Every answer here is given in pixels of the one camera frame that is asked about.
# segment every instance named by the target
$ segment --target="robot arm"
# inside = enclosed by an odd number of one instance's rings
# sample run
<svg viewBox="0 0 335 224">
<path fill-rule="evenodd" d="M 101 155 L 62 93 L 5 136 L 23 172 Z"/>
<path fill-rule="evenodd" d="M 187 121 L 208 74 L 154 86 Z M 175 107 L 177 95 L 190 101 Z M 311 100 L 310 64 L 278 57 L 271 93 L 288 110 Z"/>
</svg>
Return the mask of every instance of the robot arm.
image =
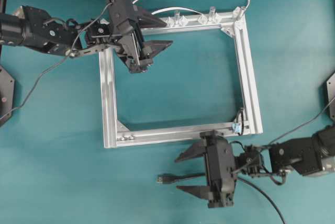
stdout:
<svg viewBox="0 0 335 224">
<path fill-rule="evenodd" d="M 90 21 L 78 24 L 69 19 L 64 22 L 52 18 L 45 10 L 29 6 L 21 6 L 14 15 L 0 14 L 0 44 L 25 46 L 45 54 L 72 58 L 113 47 L 130 73 L 145 72 L 153 63 L 153 57 L 172 41 L 145 42 L 141 29 L 165 27 L 166 23 L 133 5 L 131 0 L 107 0 L 107 4 L 109 24 L 97 20 L 83 31 L 88 46 L 85 49 L 76 37 Z"/>
<path fill-rule="evenodd" d="M 310 138 L 290 139 L 280 144 L 244 146 L 239 156 L 232 153 L 231 143 L 216 131 L 203 132 L 201 140 L 191 145 L 175 160 L 181 162 L 204 157 L 206 186 L 177 186 L 198 198 L 208 200 L 208 207 L 233 205 L 237 172 L 251 177 L 270 177 L 277 185 L 285 183 L 286 175 L 296 170 L 302 176 L 316 177 L 335 172 L 335 126 L 316 132 Z M 269 150 L 272 171 L 264 165 L 262 151 Z M 169 184 L 196 176 L 163 174 L 158 182 Z"/>
</svg>

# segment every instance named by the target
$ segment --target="black cable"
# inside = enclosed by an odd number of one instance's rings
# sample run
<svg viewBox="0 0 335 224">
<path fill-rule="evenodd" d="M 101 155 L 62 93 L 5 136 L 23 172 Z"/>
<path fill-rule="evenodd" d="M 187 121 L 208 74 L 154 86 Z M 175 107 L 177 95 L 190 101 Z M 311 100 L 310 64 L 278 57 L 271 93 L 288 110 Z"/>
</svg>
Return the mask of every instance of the black cable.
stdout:
<svg viewBox="0 0 335 224">
<path fill-rule="evenodd" d="M 61 61 L 55 63 L 54 65 L 50 66 L 49 68 L 45 69 L 42 73 L 40 73 L 34 83 L 34 85 L 32 86 L 31 90 L 28 92 L 28 95 L 26 96 L 26 98 L 23 100 L 22 104 L 12 108 L 11 110 L 9 110 L 8 112 L 6 112 L 4 115 L 1 116 L 0 121 L 2 119 L 4 119 L 6 116 L 9 116 L 10 113 L 12 113 L 15 110 L 18 110 L 20 108 L 22 108 L 25 103 L 27 102 L 28 98 L 30 97 L 30 95 L 32 94 L 32 92 L 35 90 L 38 82 L 40 81 L 41 77 L 45 74 L 47 74 L 48 72 L 52 71 L 54 68 L 58 67 L 59 65 L 61 65 L 63 62 L 65 62 L 65 60 L 68 58 L 68 56 L 65 56 Z"/>
<path fill-rule="evenodd" d="M 102 15 L 104 14 L 104 12 L 106 11 L 106 8 L 107 8 L 110 4 L 111 4 L 111 3 L 108 3 L 108 4 L 105 6 L 105 8 L 103 9 L 103 11 L 101 12 L 101 14 L 100 14 L 97 18 L 95 18 L 92 22 L 90 22 L 85 28 L 83 28 L 83 29 L 78 33 L 78 35 L 76 36 L 76 38 L 74 39 L 74 41 L 73 41 L 73 43 L 72 43 L 70 53 L 73 51 L 73 47 L 74 47 L 75 43 L 77 42 L 77 40 L 78 40 L 80 34 L 81 34 L 82 32 L 84 32 L 85 30 L 87 30 L 87 29 L 88 29 L 94 22 L 96 22 L 100 17 L 102 17 Z M 12 113 L 12 112 L 14 112 L 15 110 L 21 109 L 21 108 L 25 105 L 25 103 L 27 102 L 27 100 L 28 100 L 28 98 L 30 97 L 30 95 L 32 94 L 32 92 L 35 90 L 35 88 L 36 88 L 38 82 L 40 81 L 41 77 L 44 76 L 45 74 L 47 74 L 48 72 L 52 71 L 53 69 L 55 69 L 55 68 L 58 67 L 59 65 L 61 65 L 63 62 L 65 62 L 66 59 L 68 59 L 68 57 L 69 57 L 69 54 L 66 55 L 61 61 L 55 63 L 54 65 L 50 66 L 49 68 L 47 68 L 47 69 L 45 69 L 43 72 L 41 72 L 41 73 L 38 75 L 38 77 L 37 77 L 37 79 L 36 79 L 34 85 L 33 85 L 32 88 L 31 88 L 31 90 L 28 92 L 28 95 L 27 95 L 27 96 L 25 97 L 25 99 L 23 100 L 22 104 L 19 105 L 19 106 L 17 106 L 17 107 L 12 108 L 12 109 L 9 110 L 8 112 L 6 112 L 4 115 L 2 115 L 2 116 L 0 117 L 0 121 L 1 121 L 2 119 L 4 119 L 5 117 L 9 116 L 9 114 Z"/>
<path fill-rule="evenodd" d="M 262 151 L 260 151 L 260 153 L 263 152 L 263 151 L 266 150 L 266 149 L 269 149 L 269 148 L 271 147 L 271 145 L 272 145 L 274 142 L 277 142 L 279 139 L 285 137 L 286 135 L 289 135 L 290 133 L 292 133 L 292 132 L 294 132 L 294 131 L 300 129 L 301 127 L 303 127 L 303 126 L 305 126 L 305 125 L 307 125 L 307 124 L 313 122 L 314 120 L 316 120 L 322 113 L 324 113 L 324 112 L 327 110 L 327 108 L 328 108 L 334 101 L 335 101 L 335 97 L 333 97 L 333 98 L 331 99 L 331 101 L 329 101 L 329 103 L 328 103 L 328 104 L 327 104 L 327 105 L 326 105 L 326 106 L 325 106 L 325 107 L 324 107 L 324 108 L 323 108 L 323 109 L 322 109 L 322 110 L 321 110 L 321 111 L 320 111 L 314 118 L 308 120 L 307 122 L 305 122 L 305 123 L 303 123 L 303 124 L 297 126 L 296 128 L 292 129 L 291 131 L 288 131 L 288 132 L 286 132 L 286 133 L 280 135 L 279 137 L 275 138 L 274 140 L 270 141 L 270 142 L 267 144 L 267 147 L 264 148 Z M 257 156 L 254 157 L 254 158 L 250 161 L 250 163 L 253 162 L 253 161 L 255 161 L 256 159 L 257 159 Z M 248 165 L 249 165 L 249 163 L 246 163 L 245 165 L 241 166 L 240 168 L 234 170 L 233 173 L 239 173 L 241 170 L 245 169 Z"/>
<path fill-rule="evenodd" d="M 241 148 L 243 149 L 243 151 L 245 152 L 244 146 L 242 145 L 240 141 L 234 140 L 234 141 L 231 141 L 229 144 L 239 144 Z"/>
<path fill-rule="evenodd" d="M 197 177 L 202 177 L 205 176 L 205 173 L 195 173 L 195 174 L 187 174 L 184 176 L 177 176 L 171 173 L 165 173 L 165 174 L 161 174 L 157 177 L 157 182 L 160 184 L 172 184 L 175 182 L 179 182 L 179 181 L 184 181 L 184 180 L 190 180 L 192 178 L 197 178 Z M 252 186 L 253 188 L 255 188 L 257 191 L 259 191 L 270 203 L 271 205 L 274 207 L 274 209 L 277 211 L 277 213 L 279 214 L 279 217 L 281 218 L 283 224 L 286 224 L 286 221 L 282 215 L 282 213 L 280 212 L 279 208 L 276 206 L 275 202 L 273 202 L 273 200 L 263 191 L 261 190 L 258 186 L 256 186 L 255 184 L 241 178 L 238 177 L 237 178 L 239 181 L 242 181 L 246 184 L 248 184 L 249 186 Z"/>
<path fill-rule="evenodd" d="M 49 23 L 52 23 L 53 21 L 60 21 L 62 23 L 62 25 L 63 25 L 63 28 L 65 30 L 69 30 L 69 27 L 66 24 L 66 22 L 63 19 L 58 18 L 58 17 L 51 17 L 50 19 L 48 19 L 45 22 L 43 22 L 43 25 L 48 25 Z"/>
<path fill-rule="evenodd" d="M 205 176 L 205 173 L 193 173 L 193 174 L 187 174 L 183 176 L 177 176 L 171 173 L 164 173 L 157 176 L 157 183 L 160 184 L 172 184 L 179 181 L 186 181 L 191 180 L 193 178 L 203 177 Z"/>
<path fill-rule="evenodd" d="M 322 109 L 322 111 L 320 111 L 320 113 L 317 114 L 314 118 L 312 118 L 312 119 L 310 119 L 309 121 L 307 121 L 307 122 L 301 124 L 300 126 L 297 126 L 296 128 L 292 129 L 291 131 L 288 131 L 288 132 L 286 132 L 286 133 L 280 135 L 279 137 L 277 137 L 277 138 L 275 138 L 274 140 L 270 141 L 269 145 L 270 145 L 270 144 L 273 144 L 274 142 L 277 142 L 279 139 L 285 137 L 286 135 L 288 135 L 288 134 L 290 134 L 290 133 L 292 133 L 292 132 L 294 132 L 294 131 L 300 129 L 301 127 L 303 127 L 303 126 L 305 126 L 305 125 L 307 125 L 307 124 L 313 122 L 314 120 L 316 120 L 322 113 L 324 113 L 324 112 L 327 110 L 327 108 L 331 105 L 331 103 L 334 102 L 334 100 L 335 100 L 335 97 L 333 97 L 332 100 L 329 101 L 329 103 Z"/>
<path fill-rule="evenodd" d="M 103 11 L 101 12 L 101 14 L 98 15 L 97 18 L 95 18 L 93 21 L 91 21 L 88 25 L 86 25 L 86 26 L 85 26 L 85 27 L 78 33 L 78 35 L 77 35 L 76 38 L 74 39 L 73 44 L 72 44 L 72 46 L 71 46 L 70 54 L 73 52 L 74 45 L 75 45 L 75 43 L 78 41 L 78 38 L 80 37 L 80 35 L 81 35 L 85 30 L 87 30 L 93 23 L 95 23 L 98 19 L 100 19 L 100 18 L 103 16 L 104 12 L 106 11 L 107 7 L 108 7 L 109 5 L 112 5 L 112 4 L 113 4 L 113 3 L 107 3 L 107 5 L 104 7 L 104 9 L 103 9 Z"/>
<path fill-rule="evenodd" d="M 266 169 L 266 167 L 263 166 L 263 169 L 264 171 L 267 173 L 267 174 L 270 174 L 270 172 L 268 171 L 268 169 Z M 272 180 L 272 182 L 274 184 L 276 184 L 277 186 L 282 186 L 285 184 L 286 182 L 286 173 L 283 173 L 283 175 L 281 176 L 282 178 L 282 181 L 278 181 L 276 180 L 272 175 L 269 176 L 269 178 Z"/>
<path fill-rule="evenodd" d="M 239 181 L 246 183 L 247 185 L 255 188 L 258 192 L 260 192 L 270 203 L 271 205 L 274 207 L 274 209 L 277 211 L 277 213 L 279 214 L 280 219 L 282 220 L 283 224 L 286 224 L 286 221 L 284 219 L 284 216 L 282 215 L 281 211 L 279 210 L 279 208 L 277 207 L 277 205 L 275 204 L 275 202 L 273 202 L 273 200 L 263 191 L 261 190 L 258 186 L 256 186 L 255 184 L 251 183 L 250 181 L 247 181 L 241 177 L 237 178 Z"/>
</svg>

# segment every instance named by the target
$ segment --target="cylindrical motor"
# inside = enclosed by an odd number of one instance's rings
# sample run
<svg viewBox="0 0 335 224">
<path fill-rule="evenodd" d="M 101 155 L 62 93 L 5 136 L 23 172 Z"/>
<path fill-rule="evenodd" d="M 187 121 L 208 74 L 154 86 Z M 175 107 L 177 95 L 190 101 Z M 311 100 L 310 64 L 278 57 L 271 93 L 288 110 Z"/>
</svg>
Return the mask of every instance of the cylindrical motor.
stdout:
<svg viewBox="0 0 335 224">
<path fill-rule="evenodd" d="M 25 37 L 26 23 L 17 16 L 0 14 L 0 44 L 20 45 Z"/>
</svg>

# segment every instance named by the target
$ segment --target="teal table surface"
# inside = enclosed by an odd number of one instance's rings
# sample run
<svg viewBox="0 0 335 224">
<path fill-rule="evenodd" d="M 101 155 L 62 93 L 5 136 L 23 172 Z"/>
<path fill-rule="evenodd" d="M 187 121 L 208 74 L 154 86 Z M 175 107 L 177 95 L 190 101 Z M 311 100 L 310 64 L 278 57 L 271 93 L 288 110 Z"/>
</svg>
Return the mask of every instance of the teal table surface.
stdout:
<svg viewBox="0 0 335 224">
<path fill-rule="evenodd" d="M 30 5 L 84 22 L 99 14 L 105 1 L 8 0 L 7 13 Z M 141 0 L 138 5 L 207 12 L 210 6 L 232 10 L 245 2 Z M 264 133 L 230 140 L 266 144 L 326 104 L 324 83 L 335 71 L 334 0 L 251 0 L 246 16 Z M 131 75 L 115 59 L 118 117 L 125 125 L 150 129 L 234 117 L 241 93 L 229 37 L 207 31 L 149 38 L 174 43 L 147 73 Z M 15 105 L 38 73 L 59 59 L 3 48 L 1 65 L 16 79 Z M 311 136 L 329 124 L 324 114 L 285 140 Z M 191 143 L 104 149 L 98 57 L 68 60 L 46 75 L 26 106 L 0 128 L 0 223 L 280 223 L 269 202 L 241 183 L 234 207 L 219 209 L 208 209 L 206 201 L 175 185 L 157 184 L 163 172 L 204 170 L 201 159 L 173 162 Z M 335 174 L 305 178 L 293 172 L 280 187 L 267 178 L 252 181 L 273 198 L 288 223 L 334 220 Z"/>
</svg>

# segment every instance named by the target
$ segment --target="aluminum frame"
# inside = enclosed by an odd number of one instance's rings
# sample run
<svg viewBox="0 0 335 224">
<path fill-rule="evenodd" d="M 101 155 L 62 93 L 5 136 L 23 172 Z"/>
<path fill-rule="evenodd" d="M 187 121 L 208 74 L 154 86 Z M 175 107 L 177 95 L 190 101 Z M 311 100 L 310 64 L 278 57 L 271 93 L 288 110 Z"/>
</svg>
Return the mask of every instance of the aluminum frame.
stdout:
<svg viewBox="0 0 335 224">
<path fill-rule="evenodd" d="M 143 35 L 220 29 L 234 40 L 244 107 L 243 135 L 263 133 L 243 8 L 237 7 L 234 11 L 225 13 L 210 11 L 208 15 L 182 16 L 182 23 L 170 17 L 162 20 L 167 22 L 167 27 L 143 29 Z M 117 119 L 112 48 L 99 53 L 99 64 L 105 148 L 199 139 L 200 132 L 208 130 L 222 132 L 225 137 L 238 135 L 234 122 L 131 131 Z"/>
</svg>

